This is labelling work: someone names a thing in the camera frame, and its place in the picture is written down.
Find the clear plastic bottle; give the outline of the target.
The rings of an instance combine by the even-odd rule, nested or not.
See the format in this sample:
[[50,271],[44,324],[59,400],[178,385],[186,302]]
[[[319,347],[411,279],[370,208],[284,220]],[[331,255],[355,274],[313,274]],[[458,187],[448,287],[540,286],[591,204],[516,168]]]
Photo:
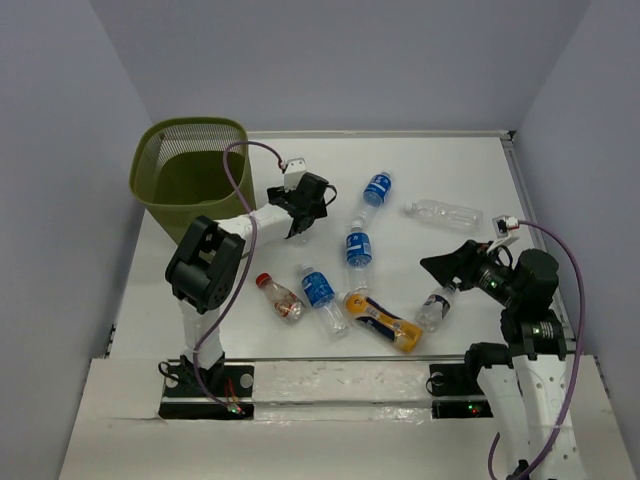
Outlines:
[[424,225],[468,234],[480,231],[484,223],[480,210],[436,200],[406,202],[403,212]]

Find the red cap small bottle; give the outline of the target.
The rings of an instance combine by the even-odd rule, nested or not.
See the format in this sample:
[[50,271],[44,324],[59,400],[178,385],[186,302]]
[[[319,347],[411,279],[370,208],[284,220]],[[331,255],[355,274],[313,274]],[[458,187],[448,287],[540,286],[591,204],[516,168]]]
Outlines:
[[268,273],[260,274],[255,283],[274,312],[288,324],[297,323],[306,313],[302,300],[290,289],[275,282]]

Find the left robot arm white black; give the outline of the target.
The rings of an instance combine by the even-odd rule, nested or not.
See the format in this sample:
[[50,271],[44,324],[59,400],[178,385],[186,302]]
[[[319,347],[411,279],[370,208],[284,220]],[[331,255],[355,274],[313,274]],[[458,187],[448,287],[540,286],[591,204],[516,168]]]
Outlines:
[[223,380],[225,352],[220,323],[231,310],[249,273],[255,251],[264,244],[302,234],[327,216],[332,203],[326,179],[304,173],[295,187],[267,190],[268,203],[234,218],[197,217],[188,227],[165,271],[183,315],[182,380],[214,402]]

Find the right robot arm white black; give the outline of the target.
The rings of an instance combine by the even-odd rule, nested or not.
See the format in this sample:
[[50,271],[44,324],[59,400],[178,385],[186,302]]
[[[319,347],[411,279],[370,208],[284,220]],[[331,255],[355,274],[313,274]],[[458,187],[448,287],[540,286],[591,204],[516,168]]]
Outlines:
[[420,265],[440,286],[479,289],[502,306],[502,343],[472,344],[460,368],[462,384],[482,392],[498,426],[493,448],[503,448],[510,479],[584,479],[569,414],[576,353],[551,304],[558,262],[539,249],[514,265],[501,262],[501,246],[466,241],[452,253]]

